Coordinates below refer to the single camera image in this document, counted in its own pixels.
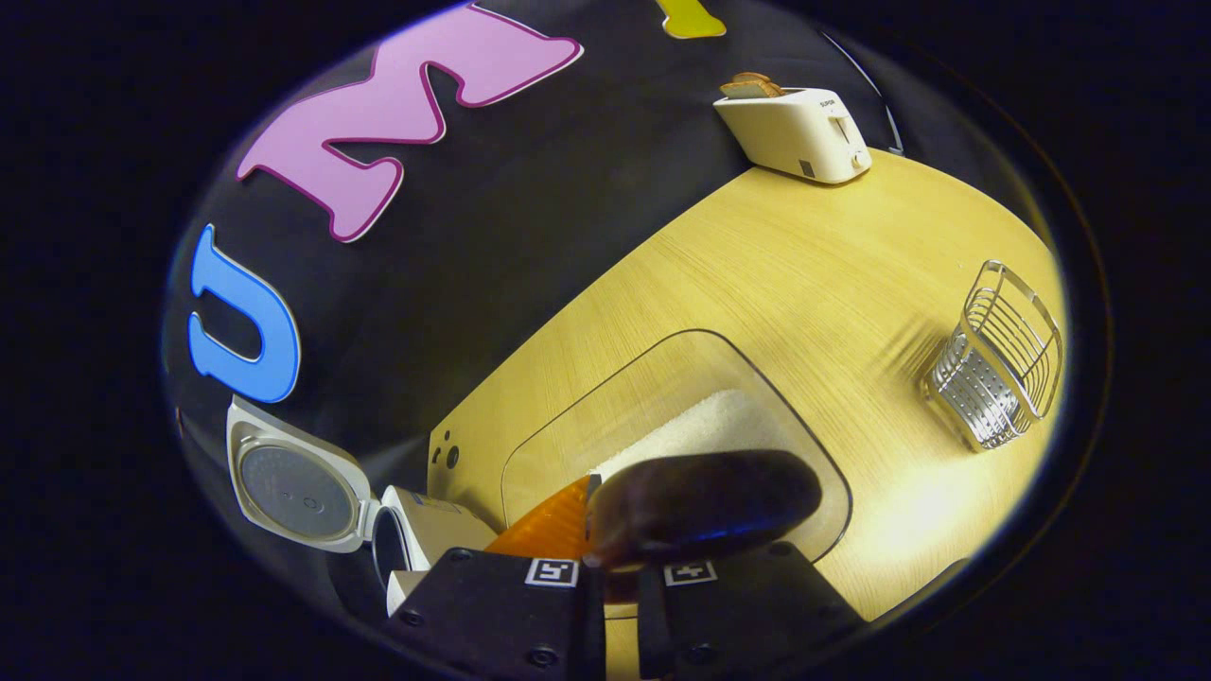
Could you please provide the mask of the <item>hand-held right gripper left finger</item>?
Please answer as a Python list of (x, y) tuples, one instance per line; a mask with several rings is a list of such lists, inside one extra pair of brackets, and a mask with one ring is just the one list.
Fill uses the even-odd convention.
[(390, 637), (454, 680), (606, 679), (602, 580), (581, 563), (584, 476), (503, 532), (467, 507), (381, 496)]

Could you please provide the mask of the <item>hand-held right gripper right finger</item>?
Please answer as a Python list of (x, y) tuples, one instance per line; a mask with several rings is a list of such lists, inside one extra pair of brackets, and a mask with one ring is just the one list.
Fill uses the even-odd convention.
[(639, 570), (644, 680), (790, 680), (866, 626), (788, 540)]

